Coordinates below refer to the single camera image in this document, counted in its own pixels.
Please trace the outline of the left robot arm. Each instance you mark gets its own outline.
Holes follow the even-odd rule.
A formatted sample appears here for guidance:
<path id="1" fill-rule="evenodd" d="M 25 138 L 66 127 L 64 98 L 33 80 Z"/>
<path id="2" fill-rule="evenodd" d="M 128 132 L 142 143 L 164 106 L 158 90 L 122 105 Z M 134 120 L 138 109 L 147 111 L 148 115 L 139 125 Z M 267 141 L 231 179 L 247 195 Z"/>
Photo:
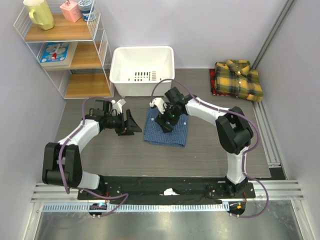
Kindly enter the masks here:
<path id="1" fill-rule="evenodd" d="M 124 99 L 118 101 L 99 99 L 101 108 L 91 108 L 83 113 L 78 127 L 58 142 L 49 142 L 44 148 L 42 181 L 47 185 L 89 190 L 93 198 L 100 200 L 107 193 L 101 175 L 83 170 L 81 152 L 85 146 L 105 129 L 113 129 L 118 136 L 131 136 L 142 132 L 131 111 L 123 111 Z"/>

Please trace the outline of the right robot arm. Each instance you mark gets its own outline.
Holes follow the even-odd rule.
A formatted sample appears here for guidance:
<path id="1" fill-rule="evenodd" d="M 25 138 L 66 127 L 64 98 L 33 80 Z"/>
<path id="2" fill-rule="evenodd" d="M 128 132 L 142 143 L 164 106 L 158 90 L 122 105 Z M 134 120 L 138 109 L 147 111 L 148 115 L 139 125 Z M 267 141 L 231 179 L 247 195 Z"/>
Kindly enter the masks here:
<path id="1" fill-rule="evenodd" d="M 239 107 L 218 107 L 193 94 L 184 96 L 176 87 L 161 97 L 153 98 L 149 106 L 159 111 L 155 121 L 164 133 L 171 133 L 180 116 L 200 118 L 216 127 L 219 143 L 227 154 L 226 193 L 233 198 L 243 193 L 248 183 L 247 153 L 254 136 L 253 130 Z"/>

